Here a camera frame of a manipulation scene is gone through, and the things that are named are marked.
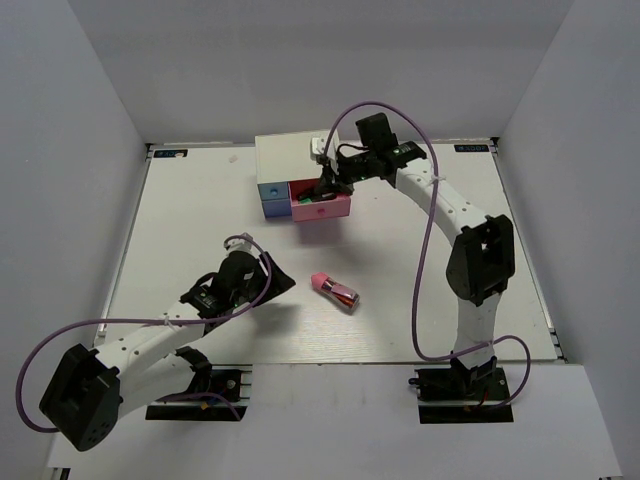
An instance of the robotic arm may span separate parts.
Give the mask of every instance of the robotic arm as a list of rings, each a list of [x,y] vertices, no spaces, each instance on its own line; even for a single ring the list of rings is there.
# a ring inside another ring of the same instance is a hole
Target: robotic arm
[[[399,144],[386,115],[378,113],[356,122],[365,151],[335,159],[316,157],[323,166],[316,195],[353,193],[353,184],[379,177],[429,213],[433,196],[433,166],[414,142]],[[461,196],[445,179],[438,179],[435,223],[452,246],[446,270],[458,297],[458,334],[453,352],[489,345],[451,360],[461,394],[496,369],[493,332],[496,311],[508,279],[515,273],[513,224],[504,215],[490,217]]]
[[[246,240],[226,245],[218,272],[204,275],[160,317],[166,325],[142,326],[106,345],[69,349],[40,402],[40,410],[79,451],[93,448],[117,420],[170,392],[207,392],[211,364],[188,346],[224,322],[184,324],[186,319],[215,319],[255,301],[271,282],[261,305],[295,285],[268,252],[258,258]],[[171,322],[182,322],[172,325]]]

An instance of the small bottle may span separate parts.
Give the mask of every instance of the small bottle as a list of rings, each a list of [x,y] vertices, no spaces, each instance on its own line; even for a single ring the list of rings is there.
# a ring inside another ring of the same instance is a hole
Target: small bottle
[[[334,298],[348,310],[354,310],[360,301],[360,295],[358,295],[358,292],[336,282],[326,273],[316,273],[311,275],[311,285],[314,290]]]

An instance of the white table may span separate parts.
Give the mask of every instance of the white table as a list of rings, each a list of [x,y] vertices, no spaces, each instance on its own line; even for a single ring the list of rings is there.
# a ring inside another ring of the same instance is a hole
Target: white table
[[[510,216],[490,153],[456,153],[436,145],[441,172],[487,213]],[[196,342],[213,363],[417,362],[410,338],[410,301],[427,217],[386,182],[356,185],[351,215],[296,224],[265,220],[256,187],[254,148],[189,148],[185,158],[151,160],[111,317],[156,317],[203,273],[216,270],[228,235],[249,232],[296,287]],[[535,360],[554,360],[522,245],[496,336],[519,335]],[[451,247],[434,229],[420,300],[419,337],[428,354],[448,353],[457,326],[456,298],[445,266]],[[324,271],[362,298],[349,316],[312,291]],[[131,328],[110,325],[107,341]],[[513,342],[496,346],[500,360],[522,360]]]
[[[443,173],[470,201],[492,214],[509,213],[490,154],[436,149]],[[251,147],[190,149],[186,158],[152,161],[110,311],[118,317],[162,313],[218,266],[226,236],[251,233],[298,285],[196,342],[214,363],[255,364],[242,422],[145,421],[139,409],[89,452],[76,452],[57,435],[48,466],[70,468],[70,480],[582,480],[620,474],[581,366],[535,364],[513,405],[514,423],[420,425],[416,395],[407,386],[412,365],[330,364],[417,361],[409,302],[426,216],[371,180],[357,186],[348,218],[265,221],[253,162]],[[456,301],[444,276],[450,247],[439,231],[432,240],[420,340],[426,351],[442,354],[453,345]],[[516,262],[496,334],[520,335],[535,359],[553,360],[518,239]],[[320,270],[361,293],[354,315],[310,289],[309,275]],[[127,329],[109,326],[107,341]],[[501,360],[523,358],[515,345],[496,350]],[[513,390],[524,366],[506,365],[505,371]]]
[[[511,385],[521,365],[505,367]],[[85,453],[56,437],[69,480],[597,480],[620,475],[581,366],[535,365],[514,423],[420,425],[410,365],[258,365],[240,423],[145,421]]]

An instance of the cable tie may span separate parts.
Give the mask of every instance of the cable tie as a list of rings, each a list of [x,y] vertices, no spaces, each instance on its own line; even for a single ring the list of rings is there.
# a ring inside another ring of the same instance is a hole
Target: cable tie
[[[433,185],[436,182],[439,182],[441,180],[446,180],[447,177],[442,175],[442,176],[438,176],[438,175],[434,175],[433,173],[431,174],[431,180],[429,180],[429,183],[427,183],[427,187],[429,185]]]
[[[164,326],[169,327],[174,332],[177,331],[176,326],[169,321],[169,315],[165,315],[164,317]]]

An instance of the pink drawer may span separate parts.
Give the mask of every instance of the pink drawer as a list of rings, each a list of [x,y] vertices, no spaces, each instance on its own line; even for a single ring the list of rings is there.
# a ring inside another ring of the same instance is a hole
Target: pink drawer
[[[351,197],[343,193],[337,198],[324,202],[300,203],[298,194],[313,187],[317,180],[297,180],[289,182],[289,198],[291,200],[291,215],[294,222],[320,220],[322,218],[346,217],[351,211]]]

